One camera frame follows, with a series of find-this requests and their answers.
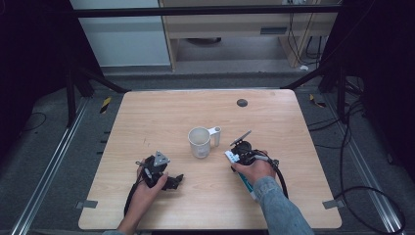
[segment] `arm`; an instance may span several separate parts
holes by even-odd
[[[269,163],[257,160],[251,165],[232,166],[254,186],[269,234],[313,234],[297,206],[284,196]]]
[[[137,176],[140,174],[141,166],[137,169]],[[134,234],[143,215],[147,212],[157,194],[167,181],[168,173],[164,174],[153,188],[149,188],[147,184],[142,181],[138,184],[134,195],[131,198],[131,203],[128,212],[124,219],[119,224],[116,231],[106,231],[105,235],[118,234]]]

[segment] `wall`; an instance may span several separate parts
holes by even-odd
[[[157,0],[70,0],[74,9],[152,8]],[[161,17],[79,19],[100,67],[169,66]]]

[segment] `sleeve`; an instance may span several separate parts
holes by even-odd
[[[105,231],[103,235],[125,235],[125,234],[117,230],[110,230],[110,231]]]
[[[299,208],[288,200],[274,178],[266,176],[254,184],[270,235],[314,234]]]

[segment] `metal bracket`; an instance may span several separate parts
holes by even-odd
[[[156,151],[154,166],[166,165],[168,163],[170,163],[170,159],[160,151]]]
[[[324,209],[331,209],[331,208],[343,208],[345,206],[345,202],[343,200],[331,200],[323,202]]]
[[[239,137],[238,139],[235,139],[234,142],[232,142],[229,146],[232,146],[234,144],[237,144],[240,141],[243,141],[245,137],[247,137],[247,135],[251,134],[251,131],[249,130],[247,133],[245,133],[243,136]]]
[[[85,200],[83,202],[77,202],[75,205],[76,209],[83,209],[83,208],[91,208],[91,209],[95,209],[97,208],[98,205],[98,201],[88,201]]]

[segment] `person's left hand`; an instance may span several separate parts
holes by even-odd
[[[139,166],[137,169],[137,178],[141,172],[142,167]],[[166,172],[153,188],[149,188],[146,182],[142,181],[137,185],[137,189],[131,198],[131,203],[128,208],[128,212],[125,218],[119,224],[118,231],[125,234],[134,234],[138,223],[140,222],[143,215],[147,212],[153,201],[156,199],[159,191],[164,186],[168,178],[168,172]]]

